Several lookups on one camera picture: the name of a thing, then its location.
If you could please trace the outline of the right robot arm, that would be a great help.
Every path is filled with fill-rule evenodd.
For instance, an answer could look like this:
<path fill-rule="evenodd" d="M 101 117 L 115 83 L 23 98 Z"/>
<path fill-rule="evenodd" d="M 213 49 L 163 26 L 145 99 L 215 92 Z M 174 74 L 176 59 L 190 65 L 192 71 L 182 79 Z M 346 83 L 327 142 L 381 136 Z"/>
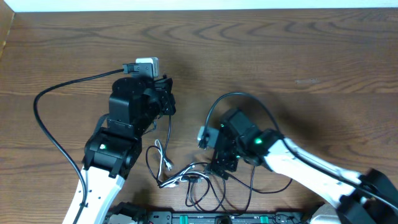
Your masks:
<path fill-rule="evenodd" d="M 242 159 L 299 182 L 325 199 L 340 223 L 397 223 L 397 188 L 385 174 L 333 165 L 275 129 L 260 130 L 241 110 L 228 110 L 219 129 L 201 127 L 198 143 L 215 150 L 217 169 Z"/>

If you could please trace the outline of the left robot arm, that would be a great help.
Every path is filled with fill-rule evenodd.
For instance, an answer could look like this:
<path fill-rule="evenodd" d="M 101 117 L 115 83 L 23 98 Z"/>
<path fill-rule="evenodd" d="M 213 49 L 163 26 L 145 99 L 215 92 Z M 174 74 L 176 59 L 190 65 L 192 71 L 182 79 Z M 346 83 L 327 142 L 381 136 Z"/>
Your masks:
<path fill-rule="evenodd" d="M 142 136 L 159 117 L 175 114 L 173 81 L 134 75 L 116 80 L 109 113 L 85 144 L 81 174 L 64 223 L 103 223 L 142 152 Z"/>

